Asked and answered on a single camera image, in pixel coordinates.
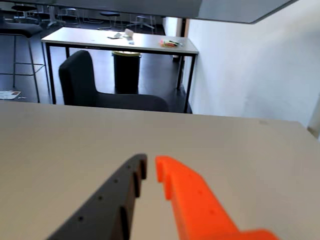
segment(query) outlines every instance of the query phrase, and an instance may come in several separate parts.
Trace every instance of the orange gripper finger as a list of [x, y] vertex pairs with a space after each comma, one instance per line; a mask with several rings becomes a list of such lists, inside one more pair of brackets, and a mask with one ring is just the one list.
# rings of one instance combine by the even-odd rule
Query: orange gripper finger
[[239, 232], [201, 175], [169, 156], [155, 161], [180, 240], [277, 240], [266, 230]]

